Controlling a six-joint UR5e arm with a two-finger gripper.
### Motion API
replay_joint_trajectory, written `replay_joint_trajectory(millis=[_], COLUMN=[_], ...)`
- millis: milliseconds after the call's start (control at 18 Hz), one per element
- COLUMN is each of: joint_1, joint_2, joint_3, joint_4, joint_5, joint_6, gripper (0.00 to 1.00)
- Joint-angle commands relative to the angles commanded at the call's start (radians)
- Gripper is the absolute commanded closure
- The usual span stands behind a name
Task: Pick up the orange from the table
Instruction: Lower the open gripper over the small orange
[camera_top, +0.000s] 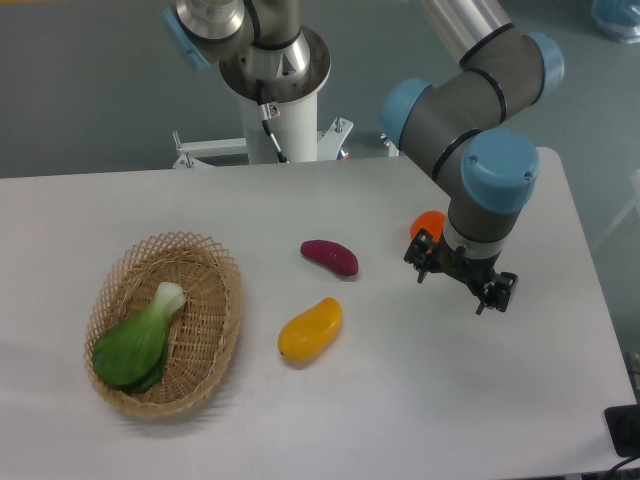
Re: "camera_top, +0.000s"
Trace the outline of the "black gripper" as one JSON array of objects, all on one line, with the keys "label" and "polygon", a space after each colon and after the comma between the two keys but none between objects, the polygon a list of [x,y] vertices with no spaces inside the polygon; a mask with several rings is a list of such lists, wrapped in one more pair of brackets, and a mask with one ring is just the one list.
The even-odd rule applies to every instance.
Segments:
[{"label": "black gripper", "polygon": [[436,242],[425,229],[420,229],[409,244],[403,260],[417,272],[417,282],[422,283],[429,273],[443,273],[465,284],[472,293],[481,293],[476,314],[485,309],[505,313],[518,284],[518,276],[512,272],[494,272],[500,255],[476,258],[464,245],[453,249],[441,237]]}]

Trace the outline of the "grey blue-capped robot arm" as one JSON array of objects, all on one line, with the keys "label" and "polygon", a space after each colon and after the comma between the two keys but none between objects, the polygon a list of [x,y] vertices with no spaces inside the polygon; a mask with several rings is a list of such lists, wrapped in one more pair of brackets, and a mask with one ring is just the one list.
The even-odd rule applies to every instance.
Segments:
[{"label": "grey blue-capped robot arm", "polygon": [[[440,86],[405,80],[381,107],[387,139],[450,199],[442,233],[420,230],[405,261],[420,276],[461,282],[481,309],[505,311],[518,278],[495,262],[532,195],[539,155],[503,123],[558,87],[564,58],[553,39],[520,33],[496,1],[421,9],[461,71]],[[174,1],[163,20],[187,61],[217,64],[239,97],[252,163],[319,158],[316,96],[331,60],[298,2]]]}]

